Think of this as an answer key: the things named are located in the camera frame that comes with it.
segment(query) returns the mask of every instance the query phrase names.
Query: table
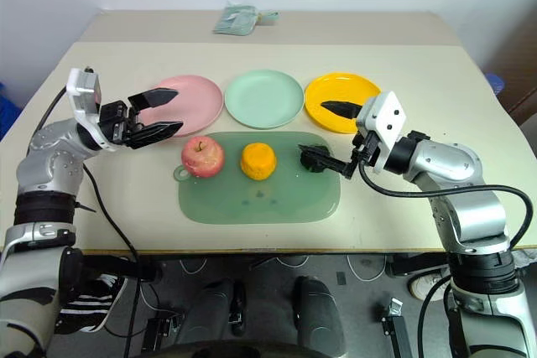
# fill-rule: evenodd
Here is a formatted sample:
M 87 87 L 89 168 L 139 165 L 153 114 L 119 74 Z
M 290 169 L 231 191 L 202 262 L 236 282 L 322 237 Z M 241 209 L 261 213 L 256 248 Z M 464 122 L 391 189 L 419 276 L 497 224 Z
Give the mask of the table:
M 356 73 L 383 91 L 395 91 L 407 114 L 404 133 L 427 132 L 439 142 L 462 143 L 481 157 L 489 184 L 519 187 L 537 201 L 537 161 L 524 136 L 497 102 L 455 35 L 430 13 L 283 12 L 273 27 L 247 37 L 213 35 L 219 12 L 107 12 L 98 16 L 64 55 L 0 143 L 0 237 L 13 223 L 18 162 L 43 111 L 65 84 L 70 68 L 95 69 L 102 101 L 145 91 L 165 77 L 203 75 L 224 91 L 236 75 L 269 68 L 292 75 L 303 87 L 319 75 Z M 67 99 L 49 122 L 71 117 Z M 201 134 L 250 131 L 227 111 Z M 317 127 L 302 111 L 279 131 L 321 135 L 337 158 L 347 159 L 352 135 Z M 341 179 L 337 211 L 301 224 L 214 226 L 188 220 L 172 178 L 186 138 L 139 150 L 101 152 L 87 162 L 110 214 L 144 253 L 439 251 L 427 200 L 400 200 L 370 190 L 355 175 Z M 390 173 L 374 177 L 389 189 L 417 190 Z M 511 234 L 524 209 L 512 195 L 498 195 Z M 78 200 L 97 207 L 87 179 Z M 126 247 L 101 212 L 78 210 L 76 245 L 108 253 Z M 520 246 L 537 245 L 537 225 Z

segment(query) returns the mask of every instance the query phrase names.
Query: gray floor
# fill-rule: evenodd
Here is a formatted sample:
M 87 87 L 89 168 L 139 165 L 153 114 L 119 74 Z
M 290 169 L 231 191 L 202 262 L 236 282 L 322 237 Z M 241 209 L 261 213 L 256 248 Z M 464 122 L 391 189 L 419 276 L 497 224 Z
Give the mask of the gray floor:
M 408 326 L 410 343 L 416 352 L 416 325 L 420 301 L 413 299 L 408 290 L 408 278 L 389 278 L 383 275 L 372 283 L 361 283 L 353 277 L 344 255 L 311 256 L 300 268 L 287 268 L 276 261 L 268 262 L 252 271 L 248 269 L 256 257 L 212 257 L 204 269 L 196 275 L 187 275 L 179 262 L 164 262 L 164 276 L 155 284 L 163 305 L 171 309 L 188 309 L 196 293 L 206 284 L 220 278 L 241 278 L 248 294 L 248 327 L 244 339 L 277 340 L 296 342 L 293 326 L 290 295 L 295 279 L 300 275 L 316 276 L 323 281 L 334 295 L 345 329 L 349 356 L 390 356 L 391 344 L 383 335 L 378 322 L 378 312 L 391 296 L 404 303 L 403 312 Z M 352 263 L 358 274 L 367 278 L 382 267 L 382 255 L 354 255 Z M 336 272 L 346 274 L 346 285 L 338 285 Z M 537 320 L 537 264 L 530 267 L 524 276 L 528 289 L 528 300 Z M 114 308 L 108 326 L 117 333 L 127 331 L 130 307 L 133 298 L 133 282 Z M 154 297 L 144 287 L 149 302 Z M 142 329 L 146 319 L 154 313 L 141 301 L 138 307 L 135 329 Z M 143 335 L 133 339 L 131 356 L 140 352 Z M 447 344 L 447 320 L 441 302 L 432 303 L 425 318 L 425 354 L 430 358 L 449 357 Z M 52 340 L 49 358 L 77 356 L 80 358 L 104 358 L 123 356 L 124 340 L 109 335 L 104 330 L 95 334 L 75 333 L 57 335 Z

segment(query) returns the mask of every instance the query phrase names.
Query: green cutting board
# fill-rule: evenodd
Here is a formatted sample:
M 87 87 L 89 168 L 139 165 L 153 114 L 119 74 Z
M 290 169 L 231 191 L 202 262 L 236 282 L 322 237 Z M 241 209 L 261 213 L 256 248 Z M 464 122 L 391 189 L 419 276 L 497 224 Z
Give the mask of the green cutting board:
M 193 221 L 205 224 L 273 224 L 318 221 L 331 215 L 340 197 L 339 175 L 314 174 L 300 164 L 298 144 L 328 147 L 307 132 L 218 132 L 208 135 L 224 148 L 226 162 L 212 178 L 197 178 L 179 166 L 179 204 Z M 267 143 L 278 165 L 266 180 L 247 177 L 239 164 L 249 143 Z

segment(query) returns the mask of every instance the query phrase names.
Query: blue object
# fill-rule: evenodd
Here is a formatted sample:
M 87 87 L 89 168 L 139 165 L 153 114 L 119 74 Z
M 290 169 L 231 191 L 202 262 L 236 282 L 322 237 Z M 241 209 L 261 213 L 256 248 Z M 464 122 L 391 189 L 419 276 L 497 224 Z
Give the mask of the blue object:
M 493 88 L 495 96 L 498 96 L 498 94 L 505 88 L 505 82 L 503 82 L 500 76 L 495 75 L 494 73 L 487 73 L 485 78 L 487 79 L 488 84 Z
M 10 100 L 0 96 L 0 140 L 3 139 L 9 128 L 15 123 L 20 112 L 20 108 Z

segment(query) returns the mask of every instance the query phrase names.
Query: red apple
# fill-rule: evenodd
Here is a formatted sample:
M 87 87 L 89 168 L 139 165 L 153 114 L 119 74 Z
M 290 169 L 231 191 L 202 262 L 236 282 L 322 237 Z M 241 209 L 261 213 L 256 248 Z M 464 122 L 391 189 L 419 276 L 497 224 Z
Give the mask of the red apple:
M 224 166 L 224 149 L 207 136 L 191 138 L 181 152 L 185 169 L 200 178 L 210 178 Z

